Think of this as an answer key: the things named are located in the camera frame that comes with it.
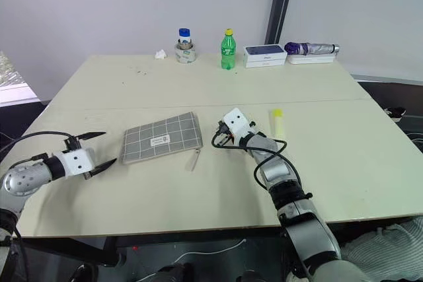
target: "floor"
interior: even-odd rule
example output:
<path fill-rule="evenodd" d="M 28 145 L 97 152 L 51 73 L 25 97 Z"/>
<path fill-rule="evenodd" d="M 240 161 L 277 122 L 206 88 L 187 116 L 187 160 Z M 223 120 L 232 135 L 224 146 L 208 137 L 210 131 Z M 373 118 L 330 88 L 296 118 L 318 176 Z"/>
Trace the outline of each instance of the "floor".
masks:
<path fill-rule="evenodd" d="M 370 92 L 382 108 L 391 106 L 404 106 L 407 108 L 407 117 L 403 118 L 399 126 L 406 132 L 423 133 L 423 87 L 410 85 L 375 85 L 361 83 Z M 41 103 L 22 104 L 0 108 L 0 131 L 12 138 L 19 137 L 29 127 L 33 120 L 44 110 Z M 7 144 L 9 140 L 0 135 L 0 145 Z M 358 224 L 357 228 L 350 230 L 359 234 L 363 230 Z M 148 244 L 138 248 L 122 248 L 119 251 L 126 255 L 127 260 L 120 267 L 100 267 L 99 282 L 136 282 L 139 279 L 171 264 L 181 254 L 187 251 L 214 252 L 225 249 L 238 243 L 238 240 L 218 240 L 204 242 L 178 242 L 166 244 Z M 93 238 L 85 240 L 86 243 L 102 247 L 104 239 Z M 32 282 L 68 281 L 73 270 L 81 263 L 76 260 L 47 254 L 27 249 L 30 262 L 30 280 Z M 196 280 L 208 281 L 235 281 L 246 269 L 254 269 L 269 281 L 280 281 L 282 246 L 279 237 L 248 238 L 244 244 L 230 251 L 207 256 L 186 256 L 182 262 L 194 264 Z M 19 261 L 17 272 L 13 277 L 14 282 L 25 281 L 22 263 Z"/>

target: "white cable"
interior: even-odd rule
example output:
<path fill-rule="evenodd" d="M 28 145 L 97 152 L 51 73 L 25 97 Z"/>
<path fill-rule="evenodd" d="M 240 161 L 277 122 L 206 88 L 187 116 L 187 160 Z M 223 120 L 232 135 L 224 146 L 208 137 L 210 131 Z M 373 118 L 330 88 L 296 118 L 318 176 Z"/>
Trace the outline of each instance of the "white cable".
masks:
<path fill-rule="evenodd" d="M 12 137 L 9 137 L 6 133 L 4 133 L 4 132 L 1 132 L 0 131 L 0 135 L 4 135 L 6 138 L 8 138 L 8 139 L 10 139 L 10 140 L 12 140 L 12 141 L 14 141 L 14 139 L 12 138 Z"/>
<path fill-rule="evenodd" d="M 210 255 L 210 254 L 221 254 L 222 252 L 226 252 L 229 250 L 232 250 L 236 247 L 239 247 L 240 245 L 242 245 L 244 242 L 246 242 L 246 239 L 242 239 L 240 242 L 238 242 L 236 245 L 220 250 L 220 251 L 216 251 L 216 252 L 186 252 L 185 254 L 181 255 L 178 259 L 176 259 L 173 263 L 175 264 L 176 262 L 178 262 L 179 260 L 181 260 L 183 257 L 189 255 L 189 254 L 201 254 L 201 255 Z"/>
<path fill-rule="evenodd" d="M 244 242 L 247 242 L 247 240 L 246 239 L 242 239 L 240 242 L 238 242 L 236 245 L 234 245 L 234 246 L 232 246 L 232 247 L 229 247 L 229 248 L 226 248 L 226 249 L 223 249 L 223 250 L 220 250 L 220 251 L 214 251 L 214 252 L 186 252 L 186 253 L 184 253 L 183 255 L 181 255 L 179 258 L 177 258 L 173 263 L 175 264 L 176 262 L 178 262 L 179 260 L 181 260 L 183 257 L 185 257 L 185 256 L 187 256 L 187 255 L 189 255 L 189 254 L 201 254 L 201 255 L 211 255 L 211 254 L 221 254 L 222 252 L 226 252 L 226 251 L 230 251 L 230 250 L 232 250 L 232 249 L 235 249 L 236 247 L 239 247 L 240 245 L 242 245 Z M 135 282 L 142 282 L 142 281 L 144 281 L 144 280 L 146 280 L 146 279 L 148 279 L 149 277 L 153 277 L 154 275 L 156 275 L 156 273 L 152 273 L 152 274 L 150 274 L 150 275 L 147 275 L 146 277 L 143 277 L 142 279 L 140 279 L 140 280 L 137 280 L 137 281 L 135 281 Z"/>

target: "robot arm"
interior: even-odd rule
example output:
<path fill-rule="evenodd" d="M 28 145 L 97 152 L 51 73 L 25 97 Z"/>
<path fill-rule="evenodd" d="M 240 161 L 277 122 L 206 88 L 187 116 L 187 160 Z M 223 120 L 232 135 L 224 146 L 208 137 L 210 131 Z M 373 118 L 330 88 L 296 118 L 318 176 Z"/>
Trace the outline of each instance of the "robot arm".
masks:
<path fill-rule="evenodd" d="M 87 140 L 105 132 L 89 132 L 65 140 L 67 149 L 51 157 L 46 153 L 22 160 L 5 173 L 0 189 L 0 242 L 11 236 L 16 228 L 26 200 L 44 184 L 82 174 L 86 180 L 106 170 L 116 159 L 95 166 L 92 149 L 82 149 L 79 140 Z M 33 165 L 22 165 L 38 161 Z"/>
<path fill-rule="evenodd" d="M 313 276 L 324 276 L 324 281 L 369 281 L 356 266 L 341 260 L 339 245 L 317 213 L 310 200 L 312 195 L 304 194 L 296 169 L 278 153 L 277 142 L 256 132 L 254 125 L 235 108 L 219 122 L 212 145 L 222 147 L 214 141 L 218 135 L 226 134 L 232 137 L 235 147 L 246 150 L 255 159 L 264 187 L 272 197 L 279 221 L 295 248 L 306 276 L 310 280 L 313 280 Z"/>

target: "table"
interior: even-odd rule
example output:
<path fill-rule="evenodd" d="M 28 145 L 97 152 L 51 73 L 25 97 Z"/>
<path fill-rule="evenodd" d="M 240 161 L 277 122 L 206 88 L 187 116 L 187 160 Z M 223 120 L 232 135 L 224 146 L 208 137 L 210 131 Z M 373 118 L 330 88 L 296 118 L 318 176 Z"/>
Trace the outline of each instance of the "table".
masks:
<path fill-rule="evenodd" d="M 284 110 L 288 147 L 305 192 L 322 218 L 346 222 L 422 214 L 423 156 L 335 62 L 234 70 L 219 56 L 183 65 L 168 57 L 96 55 L 70 78 L 27 133 L 107 131 L 84 142 L 99 162 L 116 157 L 127 128 L 194 111 L 204 147 L 131 165 L 114 164 L 90 180 L 43 186 L 19 221 L 25 237 L 110 236 L 279 225 L 270 196 L 253 180 L 243 151 L 215 149 L 217 121 L 233 107 L 271 135 L 269 111 Z M 57 151 L 60 137 L 16 145 L 1 165 Z"/>

